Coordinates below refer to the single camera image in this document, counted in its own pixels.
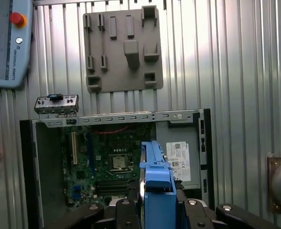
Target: screw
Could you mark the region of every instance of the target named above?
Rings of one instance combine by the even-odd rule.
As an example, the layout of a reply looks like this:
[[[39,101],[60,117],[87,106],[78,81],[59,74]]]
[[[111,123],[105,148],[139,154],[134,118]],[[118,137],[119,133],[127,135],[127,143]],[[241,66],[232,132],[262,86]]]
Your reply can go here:
[[[231,208],[230,206],[228,206],[228,205],[224,205],[224,206],[222,207],[222,209],[225,210],[225,211],[230,211],[230,210],[232,210],[232,208]]]
[[[20,38],[20,37],[16,38],[15,42],[17,44],[21,44],[22,43],[22,38]]]
[[[89,209],[90,210],[96,210],[96,209],[98,209],[98,207],[97,206],[91,206]]]
[[[195,200],[193,200],[193,199],[192,199],[192,200],[189,200],[188,203],[189,203],[190,205],[196,205],[196,204],[197,204],[197,202],[196,202]]]

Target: cable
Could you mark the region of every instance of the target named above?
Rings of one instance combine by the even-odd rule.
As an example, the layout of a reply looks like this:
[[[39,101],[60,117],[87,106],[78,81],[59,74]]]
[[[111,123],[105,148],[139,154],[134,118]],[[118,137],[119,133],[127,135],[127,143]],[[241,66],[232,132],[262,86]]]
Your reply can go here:
[[[124,130],[126,130],[128,128],[129,128],[129,126],[126,126],[124,128],[118,129],[118,130],[113,130],[113,131],[92,131],[92,133],[98,134],[98,135],[112,135],[112,134],[116,134],[118,132],[124,131]]]

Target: red button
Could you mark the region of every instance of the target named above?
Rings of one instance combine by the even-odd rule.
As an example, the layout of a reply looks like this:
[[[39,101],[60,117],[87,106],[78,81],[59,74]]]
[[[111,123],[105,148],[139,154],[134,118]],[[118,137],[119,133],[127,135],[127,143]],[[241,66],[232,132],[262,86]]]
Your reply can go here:
[[[13,12],[11,15],[10,15],[10,21],[14,24],[14,25],[17,25],[17,26],[22,26],[25,22],[25,19],[24,17],[20,14],[20,13],[17,13],[17,12]]]

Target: corrugated metal wall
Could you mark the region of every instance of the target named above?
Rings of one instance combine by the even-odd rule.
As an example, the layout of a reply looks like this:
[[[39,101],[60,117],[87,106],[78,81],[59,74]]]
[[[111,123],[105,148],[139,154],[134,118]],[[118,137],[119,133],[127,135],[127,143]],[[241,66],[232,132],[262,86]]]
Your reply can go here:
[[[26,228],[19,120],[38,118],[36,98],[51,93],[79,94],[79,115],[211,108],[216,202],[281,226],[281,216],[267,212],[266,188],[266,156],[281,155],[281,0],[167,0],[167,11],[152,0],[160,11],[164,88],[97,95],[85,84],[83,13],[149,3],[43,6],[51,1],[35,1],[24,86],[0,90],[0,229]]]

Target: white label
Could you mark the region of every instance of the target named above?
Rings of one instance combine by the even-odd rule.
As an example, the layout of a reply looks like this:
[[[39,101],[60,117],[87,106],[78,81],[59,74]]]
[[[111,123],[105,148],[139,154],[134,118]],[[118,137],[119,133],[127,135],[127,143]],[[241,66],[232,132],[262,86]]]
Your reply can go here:
[[[168,163],[175,179],[190,181],[189,146],[186,142],[166,143]]]

